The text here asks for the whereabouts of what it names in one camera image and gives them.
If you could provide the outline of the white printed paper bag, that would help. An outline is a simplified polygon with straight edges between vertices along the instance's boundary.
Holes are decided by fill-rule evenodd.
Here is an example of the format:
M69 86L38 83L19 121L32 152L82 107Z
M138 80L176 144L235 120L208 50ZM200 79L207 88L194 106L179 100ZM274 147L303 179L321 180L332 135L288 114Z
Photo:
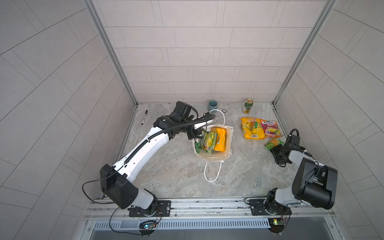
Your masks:
M204 177L207 182L213 183L217 180L224 160L228 159L232 154L231 143L234 128L225 125L225 114L221 110L211 110L209 113L219 112L223 115L223 124L207 125L203 124L203 133L201 139L193 140L194 152L200 159L206 161L204 169ZM216 177L209 180L206 175L208 162L218 162L220 164Z

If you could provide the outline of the yellow candy snack bag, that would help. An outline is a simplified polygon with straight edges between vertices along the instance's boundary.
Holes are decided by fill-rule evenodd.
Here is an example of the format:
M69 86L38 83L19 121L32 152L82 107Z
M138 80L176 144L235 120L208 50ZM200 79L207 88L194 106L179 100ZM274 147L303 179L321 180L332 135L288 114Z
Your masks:
M246 140L263 140L265 133L257 118L241 118L241 129Z

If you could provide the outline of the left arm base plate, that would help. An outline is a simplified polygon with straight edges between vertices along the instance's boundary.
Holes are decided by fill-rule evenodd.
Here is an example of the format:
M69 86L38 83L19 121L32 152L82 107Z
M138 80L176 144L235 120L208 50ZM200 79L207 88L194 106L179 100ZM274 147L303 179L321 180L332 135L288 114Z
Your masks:
M147 209L131 206L129 217L169 217L171 201L159 201L152 203Z

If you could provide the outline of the green snack bag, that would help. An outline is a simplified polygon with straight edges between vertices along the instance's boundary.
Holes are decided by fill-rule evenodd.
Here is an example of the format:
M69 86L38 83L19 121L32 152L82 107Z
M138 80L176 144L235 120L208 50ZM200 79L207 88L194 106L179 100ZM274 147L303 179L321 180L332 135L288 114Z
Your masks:
M196 153L197 153L197 154L200 153L200 149L201 149L201 146L200 146L200 139L195 139L195 150L196 150Z
M265 147L268 149L268 150L271 150L272 148L278 146L278 145L284 145L285 143L283 141L280 140L280 138L272 138L270 139L266 144L265 144Z
M202 149L212 154L214 151L214 146L216 144L217 133L214 132L204 132L203 141L201 143Z

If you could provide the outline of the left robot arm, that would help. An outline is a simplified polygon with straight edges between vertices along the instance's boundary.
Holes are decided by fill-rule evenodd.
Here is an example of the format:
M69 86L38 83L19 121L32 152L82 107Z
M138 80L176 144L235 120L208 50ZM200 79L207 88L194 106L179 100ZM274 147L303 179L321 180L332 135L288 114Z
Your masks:
M144 139L113 166L104 165L100 170L101 191L121 209L134 207L138 212L151 216L157 210L157 197L148 190L134 186L133 182L148 160L162 146L179 133L186 133L189 140L203 135L204 126L216 117L205 113L194 117L193 106L178 101L172 113L154 122Z

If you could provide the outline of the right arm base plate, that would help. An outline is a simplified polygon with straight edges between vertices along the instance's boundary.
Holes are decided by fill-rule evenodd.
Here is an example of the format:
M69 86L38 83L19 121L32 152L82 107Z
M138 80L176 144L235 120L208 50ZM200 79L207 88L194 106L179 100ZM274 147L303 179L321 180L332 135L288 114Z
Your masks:
M275 202L268 202L266 199L250 199L247 204L250 206L253 216L289 216L292 214L290 208Z

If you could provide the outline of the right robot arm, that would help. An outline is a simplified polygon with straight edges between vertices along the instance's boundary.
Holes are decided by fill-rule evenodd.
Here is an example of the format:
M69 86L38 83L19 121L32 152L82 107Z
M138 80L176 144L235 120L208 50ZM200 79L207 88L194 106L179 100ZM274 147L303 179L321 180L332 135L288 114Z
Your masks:
M286 142L270 149L280 167L298 167L292 184L285 189L274 188L267 194L264 207L270 215L289 215L294 205L331 209L336 200L338 171L315 160L300 146L300 137L289 134Z

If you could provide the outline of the pink candy snack bag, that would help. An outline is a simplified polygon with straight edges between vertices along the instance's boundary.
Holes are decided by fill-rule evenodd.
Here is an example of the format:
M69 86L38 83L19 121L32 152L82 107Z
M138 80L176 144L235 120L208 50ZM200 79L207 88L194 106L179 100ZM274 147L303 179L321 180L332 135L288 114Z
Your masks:
M275 138L275 137L278 138L283 136L282 131L278 127L277 121L259 119L259 123L261 125L261 128L264 131L266 138Z

